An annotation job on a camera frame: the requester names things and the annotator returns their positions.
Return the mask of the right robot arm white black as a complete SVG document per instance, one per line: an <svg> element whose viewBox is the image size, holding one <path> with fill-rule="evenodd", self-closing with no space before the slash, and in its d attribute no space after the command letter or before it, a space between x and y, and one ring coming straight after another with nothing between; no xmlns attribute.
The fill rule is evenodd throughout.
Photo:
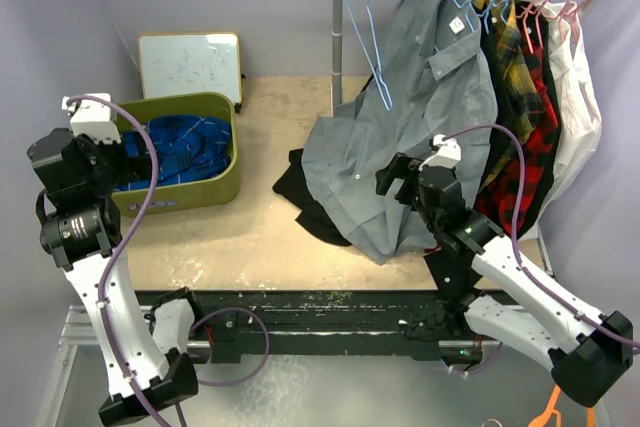
<svg viewBox="0 0 640 427"><path fill-rule="evenodd" d="M439 246L427 264L446 301L446 330L508 345L573 401L595 406L633 364L631 321L584 302L518 253L497 224L467 207L454 169L398 153L377 172L377 194L396 180L396 200L420 215Z"/></svg>

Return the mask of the blue plaid shirt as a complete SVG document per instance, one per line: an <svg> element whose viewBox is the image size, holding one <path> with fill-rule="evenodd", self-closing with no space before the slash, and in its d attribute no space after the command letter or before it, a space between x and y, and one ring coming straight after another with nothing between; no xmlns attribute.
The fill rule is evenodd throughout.
<svg viewBox="0 0 640 427"><path fill-rule="evenodd" d="M157 185L214 178L229 167L231 124L209 116L171 115L143 125L159 162Z"/></svg>

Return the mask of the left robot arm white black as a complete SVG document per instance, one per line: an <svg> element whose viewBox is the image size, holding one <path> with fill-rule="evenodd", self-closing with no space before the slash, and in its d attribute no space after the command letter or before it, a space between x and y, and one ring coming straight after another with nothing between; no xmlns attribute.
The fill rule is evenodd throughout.
<svg viewBox="0 0 640 427"><path fill-rule="evenodd" d="M144 316L111 198L127 167L124 155L56 128L27 156L43 184L36 200L40 244L81 298L102 351L109 386L102 424L134 423L196 395L187 342L202 334L206 316L187 289L164 296Z"/></svg>

